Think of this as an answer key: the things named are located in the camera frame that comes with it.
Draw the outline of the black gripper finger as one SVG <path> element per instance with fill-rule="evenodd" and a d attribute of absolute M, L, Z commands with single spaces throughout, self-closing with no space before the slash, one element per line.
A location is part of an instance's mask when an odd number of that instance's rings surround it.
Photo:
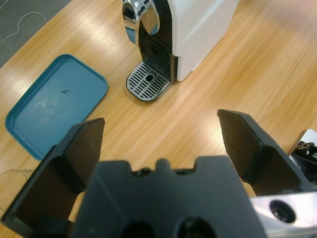
<path fill-rule="evenodd" d="M 75 124 L 18 192 L 1 223 L 22 237 L 67 237 L 69 215 L 100 159 L 104 118 Z"/>
<path fill-rule="evenodd" d="M 226 153 L 256 195 L 313 192 L 313 185 L 280 146 L 248 114 L 219 109 Z"/>

